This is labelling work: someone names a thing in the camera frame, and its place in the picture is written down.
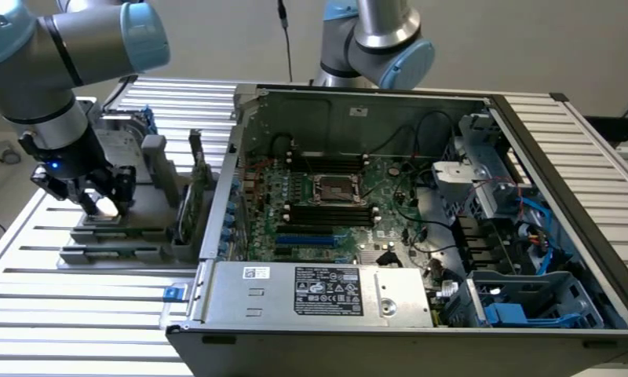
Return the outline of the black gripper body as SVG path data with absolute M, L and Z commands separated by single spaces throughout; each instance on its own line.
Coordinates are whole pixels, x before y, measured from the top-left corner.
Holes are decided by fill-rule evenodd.
M 36 167 L 44 167 L 55 178 L 78 178 L 84 189 L 95 189 L 100 194 L 110 195 L 114 167 L 90 127 L 78 141 L 63 148 L 39 148 L 31 131 L 20 136 L 19 144 L 38 161 Z

